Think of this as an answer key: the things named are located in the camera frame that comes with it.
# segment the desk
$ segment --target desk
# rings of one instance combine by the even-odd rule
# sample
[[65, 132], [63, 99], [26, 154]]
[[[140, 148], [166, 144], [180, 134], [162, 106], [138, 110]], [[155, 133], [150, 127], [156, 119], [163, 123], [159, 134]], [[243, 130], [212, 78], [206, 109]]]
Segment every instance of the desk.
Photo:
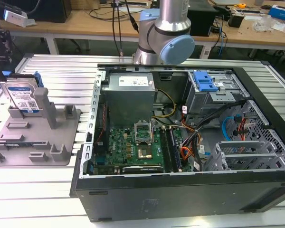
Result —
[[[131, 62], [131, 57], [34, 55], [19, 63], [16, 73], [38, 70], [56, 107], [75, 104], [82, 113], [68, 166], [0, 168], [0, 228], [285, 227], [285, 201], [265, 213], [90, 223], [69, 190], [76, 153], [85, 140], [97, 64]], [[285, 81], [273, 68], [259, 61], [188, 59], [184, 64], [243, 67], [285, 120]], [[8, 106], [0, 92], [0, 129], [9, 116]]]
[[[254, 0], [243, 0], [248, 6], [255, 7]], [[285, 6], [281, 1], [264, 1], [265, 4], [278, 4]], [[100, 9], [97, 12], [106, 13], [111, 9]], [[111, 13], [99, 15], [100, 17], [112, 17]], [[133, 14], [136, 20], [139, 13]], [[73, 10], [65, 23], [37, 22], [36, 26], [18, 27], [1, 21], [3, 29], [11, 31], [13, 36], [42, 37], [47, 40], [51, 54], [59, 54], [55, 38], [73, 38], [86, 40], [113, 40], [112, 23], [91, 18], [82, 10]], [[257, 48], [285, 50], [285, 34], [275, 30], [274, 32], [255, 32], [252, 30], [252, 21], [243, 20], [240, 28], [230, 28], [224, 23], [223, 31], [228, 36], [227, 47], [233, 48]], [[138, 42], [138, 34], [132, 28], [130, 21], [121, 22], [122, 40]], [[115, 23], [115, 32], [118, 34], [118, 24]], [[194, 37], [196, 45], [204, 46], [201, 58], [208, 58], [209, 50], [218, 39], [216, 34], [209, 37]]]

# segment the gray bracket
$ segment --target gray bracket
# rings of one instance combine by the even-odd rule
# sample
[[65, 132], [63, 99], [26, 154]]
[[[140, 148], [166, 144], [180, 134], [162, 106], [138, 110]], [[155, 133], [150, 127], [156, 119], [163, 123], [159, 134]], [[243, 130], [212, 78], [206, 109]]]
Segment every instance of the gray bracket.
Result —
[[232, 103], [236, 101], [233, 95], [228, 91], [217, 91], [215, 93], [210, 93], [210, 96], [214, 103]]
[[80, 110], [75, 105], [56, 109], [46, 88], [36, 88], [36, 113], [9, 108], [0, 132], [0, 166], [67, 165], [71, 158]]

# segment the blue cable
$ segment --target blue cable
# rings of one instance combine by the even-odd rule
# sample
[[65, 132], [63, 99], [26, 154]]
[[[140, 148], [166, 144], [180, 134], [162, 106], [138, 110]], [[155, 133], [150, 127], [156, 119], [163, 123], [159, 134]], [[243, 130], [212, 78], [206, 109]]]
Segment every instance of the blue cable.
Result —
[[226, 130], [226, 123], [227, 123], [227, 120], [228, 119], [233, 119], [233, 116], [227, 116], [226, 119], [223, 121], [223, 124], [222, 124], [222, 131], [223, 131], [223, 135], [225, 136], [225, 138], [228, 140], [228, 141], [231, 141], [231, 139], [229, 138], [228, 134], [227, 134], [227, 130]]

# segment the white label sticker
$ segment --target white label sticker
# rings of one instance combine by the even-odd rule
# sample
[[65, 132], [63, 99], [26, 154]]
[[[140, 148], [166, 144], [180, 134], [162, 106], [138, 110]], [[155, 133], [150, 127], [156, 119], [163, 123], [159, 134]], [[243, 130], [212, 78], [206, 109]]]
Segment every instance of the white label sticker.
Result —
[[205, 154], [205, 146], [204, 145], [199, 146], [199, 153]]
[[246, 123], [246, 124], [244, 124], [244, 128], [254, 127], [255, 125], [256, 125], [256, 123]]
[[182, 113], [187, 114], [187, 106], [182, 106]]
[[18, 109], [31, 113], [39, 110], [36, 100], [31, 97], [32, 91], [29, 87], [9, 87], [8, 90]]
[[182, 0], [181, 15], [183, 17], [187, 16], [189, 6], [189, 0]]
[[224, 86], [224, 83], [222, 83], [222, 82], [215, 82], [214, 85], [215, 86]]
[[200, 171], [200, 165], [199, 165], [196, 161], [194, 161], [193, 166], [194, 166], [198, 171]]
[[148, 77], [145, 76], [122, 76], [119, 77], [119, 86], [149, 86]]

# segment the plastic bag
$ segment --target plastic bag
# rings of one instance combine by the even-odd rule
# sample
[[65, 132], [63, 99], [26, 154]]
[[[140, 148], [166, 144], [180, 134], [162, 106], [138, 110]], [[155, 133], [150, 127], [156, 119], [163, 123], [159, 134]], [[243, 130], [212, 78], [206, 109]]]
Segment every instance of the plastic bag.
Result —
[[263, 16], [261, 20], [256, 20], [252, 29], [257, 32], [273, 31], [271, 28], [276, 24], [276, 20], [272, 19], [270, 15]]

